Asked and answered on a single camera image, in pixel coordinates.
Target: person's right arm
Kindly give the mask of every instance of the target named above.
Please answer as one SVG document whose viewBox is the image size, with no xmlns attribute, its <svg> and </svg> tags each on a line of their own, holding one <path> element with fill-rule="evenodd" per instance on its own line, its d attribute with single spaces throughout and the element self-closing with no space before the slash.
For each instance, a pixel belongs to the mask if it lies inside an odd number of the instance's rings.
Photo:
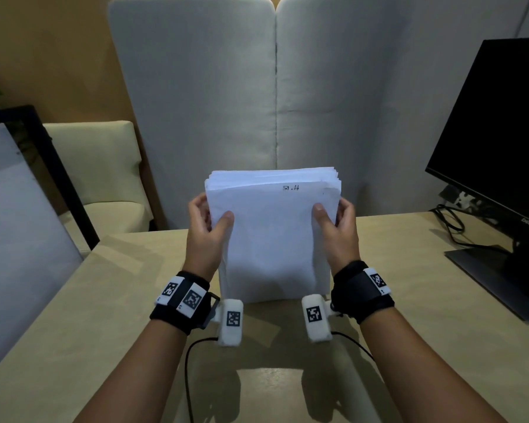
<svg viewBox="0 0 529 423">
<path fill-rule="evenodd" d="M 322 228 L 333 276 L 360 260 L 355 210 L 349 201 L 341 199 L 336 226 L 320 204 L 313 215 Z M 395 307 L 374 312 L 360 323 L 360 330 L 405 422 L 505 422 Z"/>
</svg>

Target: sheet of paper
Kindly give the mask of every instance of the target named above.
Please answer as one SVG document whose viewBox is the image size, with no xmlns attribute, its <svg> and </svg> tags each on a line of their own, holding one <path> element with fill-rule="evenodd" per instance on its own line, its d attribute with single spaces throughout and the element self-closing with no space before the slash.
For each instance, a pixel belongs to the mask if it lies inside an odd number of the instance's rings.
<svg viewBox="0 0 529 423">
<path fill-rule="evenodd" d="M 212 225 L 228 210 L 235 214 L 219 268 L 223 298 L 249 303 L 329 293 L 311 210 L 322 203 L 335 221 L 341 182 L 333 168 L 305 171 L 220 171 L 206 181 Z"/>
</svg>

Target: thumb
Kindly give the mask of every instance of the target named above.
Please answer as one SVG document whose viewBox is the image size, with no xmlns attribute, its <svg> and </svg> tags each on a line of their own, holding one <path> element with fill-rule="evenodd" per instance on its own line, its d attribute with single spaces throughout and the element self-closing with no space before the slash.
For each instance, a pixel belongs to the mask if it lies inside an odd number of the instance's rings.
<svg viewBox="0 0 529 423">
<path fill-rule="evenodd" d="M 331 220 L 329 219 L 329 215 L 327 215 L 327 211 L 323 207 L 321 203 L 316 203 L 311 210 L 312 215 L 314 216 L 315 220 L 317 221 L 317 224 L 319 224 L 319 227 L 322 228 L 322 233 L 325 235 L 330 229 L 335 228 Z"/>
<path fill-rule="evenodd" d="M 229 228 L 233 225 L 235 217 L 233 212 L 227 211 L 215 224 L 215 227 L 212 229 L 212 235 L 217 237 L 219 241 L 223 241 L 224 236 L 226 235 Z"/>
</svg>

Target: table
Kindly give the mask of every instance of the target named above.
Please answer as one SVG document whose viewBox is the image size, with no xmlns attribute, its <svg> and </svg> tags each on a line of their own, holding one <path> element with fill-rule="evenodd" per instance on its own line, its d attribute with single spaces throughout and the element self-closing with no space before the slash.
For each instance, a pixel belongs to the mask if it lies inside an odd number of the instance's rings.
<svg viewBox="0 0 529 423">
<path fill-rule="evenodd" d="M 469 216 L 466 237 L 510 247 Z M 356 220 L 361 255 L 414 328 L 506 419 L 529 422 L 529 325 L 443 252 L 455 249 L 433 214 Z M 0 363 L 0 422 L 69 422 L 145 326 L 184 259 L 186 230 L 105 238 Z M 219 293 L 217 279 L 211 291 Z M 359 338 L 347 318 L 332 329 Z M 195 330 L 191 341 L 215 327 Z M 309 344 L 299 301 L 245 306 L 239 348 L 210 342 L 189 362 L 195 420 L 399 421 L 376 366 L 344 338 Z M 163 422 L 187 421 L 179 369 Z"/>
</svg>

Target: chair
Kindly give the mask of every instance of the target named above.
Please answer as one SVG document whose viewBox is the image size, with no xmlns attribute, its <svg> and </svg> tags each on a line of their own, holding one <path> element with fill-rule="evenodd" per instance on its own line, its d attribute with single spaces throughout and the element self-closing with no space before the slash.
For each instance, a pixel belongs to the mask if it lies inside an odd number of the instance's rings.
<svg viewBox="0 0 529 423">
<path fill-rule="evenodd" d="M 44 125 L 100 240 L 149 230 L 153 218 L 139 177 L 141 155 L 128 121 Z M 83 258 L 90 254 L 70 212 L 59 220 Z"/>
</svg>

